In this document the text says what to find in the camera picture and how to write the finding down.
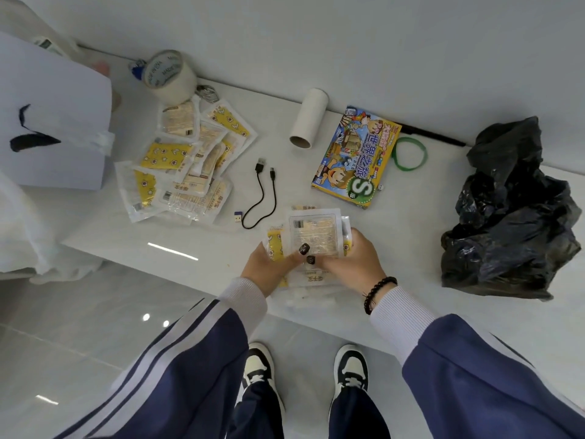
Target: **colorful game box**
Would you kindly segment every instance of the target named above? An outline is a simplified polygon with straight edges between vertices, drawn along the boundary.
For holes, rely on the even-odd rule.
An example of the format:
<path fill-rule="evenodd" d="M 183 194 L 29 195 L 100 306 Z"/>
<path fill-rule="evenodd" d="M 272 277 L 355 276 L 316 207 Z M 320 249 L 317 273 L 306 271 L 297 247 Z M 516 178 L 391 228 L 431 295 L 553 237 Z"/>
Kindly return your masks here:
<path fill-rule="evenodd" d="M 370 206 L 401 125 L 348 106 L 311 186 Z"/>

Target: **green rubber band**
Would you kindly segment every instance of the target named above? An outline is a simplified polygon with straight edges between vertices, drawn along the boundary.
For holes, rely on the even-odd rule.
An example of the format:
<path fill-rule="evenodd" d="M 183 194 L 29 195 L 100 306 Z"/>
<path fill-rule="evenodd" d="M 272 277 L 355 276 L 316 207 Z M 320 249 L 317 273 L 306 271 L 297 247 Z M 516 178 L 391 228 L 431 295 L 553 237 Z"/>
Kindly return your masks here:
<path fill-rule="evenodd" d="M 407 168 L 406 166 L 402 166 L 399 163 L 399 157 L 398 157 L 398 155 L 396 155 L 396 150 L 399 147 L 399 143 L 402 141 L 407 141 L 408 143 L 414 143 L 415 145 L 417 145 L 420 148 L 420 150 L 422 150 L 422 161 L 414 168 Z M 398 140 L 396 140 L 396 145 L 394 145 L 394 149 L 392 149 L 392 158 L 394 159 L 394 163 L 396 164 L 396 168 L 400 169 L 401 171 L 414 171 L 415 169 L 419 169 L 422 165 L 424 165 L 427 162 L 427 159 L 429 158 L 429 154 L 427 153 L 427 148 L 425 147 L 425 145 L 423 145 L 417 139 L 413 139 L 412 137 L 400 137 Z"/>

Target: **white countertop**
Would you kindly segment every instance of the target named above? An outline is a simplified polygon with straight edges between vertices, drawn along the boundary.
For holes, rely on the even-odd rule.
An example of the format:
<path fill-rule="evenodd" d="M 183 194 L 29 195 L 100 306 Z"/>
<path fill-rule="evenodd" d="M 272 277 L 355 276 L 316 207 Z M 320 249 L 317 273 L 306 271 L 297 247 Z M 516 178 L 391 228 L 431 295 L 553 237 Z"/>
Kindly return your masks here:
<path fill-rule="evenodd" d="M 125 69 L 126 63 L 108 57 L 114 65 L 113 85 L 122 95 L 111 131 L 116 134 L 113 161 L 133 160 L 156 127 L 157 102 Z M 326 112 L 312 149 L 294 147 L 289 130 L 300 108 L 298 103 L 229 87 L 216 82 L 220 95 L 253 126 L 258 139 L 226 171 L 234 189 L 213 229 L 174 225 L 159 219 L 130 223 L 118 192 L 110 161 L 101 191 L 26 188 L 54 221 L 62 243 L 93 255 L 218 295 L 242 271 L 249 253 L 265 234 L 266 225 L 282 221 L 294 204 L 341 208 L 352 226 L 376 245 L 387 273 L 439 314 L 457 312 L 471 317 L 519 350 L 537 365 L 565 394 L 585 406 L 585 293 L 582 283 L 584 255 L 580 253 L 556 276 L 551 302 L 514 298 L 479 297 L 441 287 L 441 235 L 458 220 L 455 202 L 465 178 L 473 170 L 467 148 L 420 137 L 428 149 L 428 162 L 412 172 L 388 164 L 384 190 L 367 210 L 335 199 L 310 187 L 340 114 Z M 276 170 L 278 208 L 253 230 L 234 222 L 235 211 L 245 211 L 260 198 L 254 167 L 259 157 Z M 585 177 L 544 167 L 546 174 L 569 180 L 573 197 L 585 206 Z M 268 169 L 263 184 L 270 186 Z M 249 215 L 249 221 L 268 213 L 271 193 Z M 585 218 L 574 228 L 585 241 Z M 148 243 L 185 253 L 191 260 Z M 391 352 L 374 332 L 359 297 L 348 291 L 335 294 L 336 304 L 292 308 L 283 300 L 269 299 L 269 313 L 340 336 L 359 344 Z"/>

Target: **paper roll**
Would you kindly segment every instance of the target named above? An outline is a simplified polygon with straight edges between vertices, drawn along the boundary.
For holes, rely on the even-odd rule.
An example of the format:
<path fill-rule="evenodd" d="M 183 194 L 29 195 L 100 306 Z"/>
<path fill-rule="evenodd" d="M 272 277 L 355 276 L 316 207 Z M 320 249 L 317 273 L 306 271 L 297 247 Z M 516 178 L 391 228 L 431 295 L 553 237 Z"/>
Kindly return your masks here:
<path fill-rule="evenodd" d="M 179 51 L 165 50 L 144 66 L 142 81 L 168 106 L 186 102 L 195 93 L 197 77 Z"/>
<path fill-rule="evenodd" d="M 325 114 L 329 97 L 325 92 L 313 87 L 307 92 L 301 110 L 292 125 L 290 140 L 299 148 L 310 148 Z"/>

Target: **sleeve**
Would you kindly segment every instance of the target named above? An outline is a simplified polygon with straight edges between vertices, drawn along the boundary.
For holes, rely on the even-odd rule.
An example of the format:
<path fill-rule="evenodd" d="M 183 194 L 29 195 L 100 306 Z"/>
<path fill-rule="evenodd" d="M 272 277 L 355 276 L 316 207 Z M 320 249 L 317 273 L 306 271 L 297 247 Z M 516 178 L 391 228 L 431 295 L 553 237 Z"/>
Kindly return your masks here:
<path fill-rule="evenodd" d="M 371 315 L 435 439 L 585 439 L 585 414 L 518 353 L 450 314 L 436 317 L 402 288 Z"/>
<path fill-rule="evenodd" d="M 248 335 L 266 310 L 261 291 L 242 278 L 217 299 L 200 300 L 118 377 L 95 410 L 55 439 L 225 436 Z"/>

